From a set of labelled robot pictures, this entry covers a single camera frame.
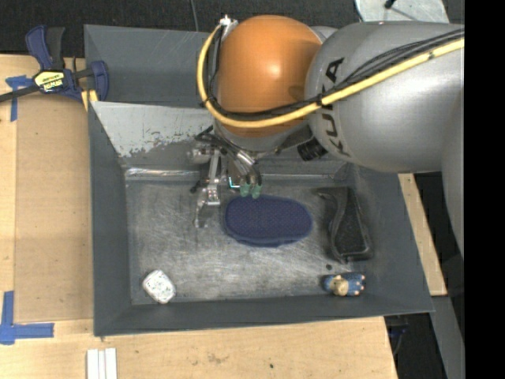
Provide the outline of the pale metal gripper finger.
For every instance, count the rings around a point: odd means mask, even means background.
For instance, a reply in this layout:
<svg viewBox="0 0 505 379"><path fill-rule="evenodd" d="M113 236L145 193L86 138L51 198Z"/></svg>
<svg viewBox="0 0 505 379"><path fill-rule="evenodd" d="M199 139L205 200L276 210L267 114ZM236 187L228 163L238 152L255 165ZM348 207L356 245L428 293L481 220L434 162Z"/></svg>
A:
<svg viewBox="0 0 505 379"><path fill-rule="evenodd" d="M207 207L207 189L198 188L196 190L196 210L193 225L195 227L206 227L207 217L206 217L206 207Z"/></svg>
<svg viewBox="0 0 505 379"><path fill-rule="evenodd" d="M210 218L219 213L221 200L217 188L204 188L201 207L201 226L207 227Z"/></svg>

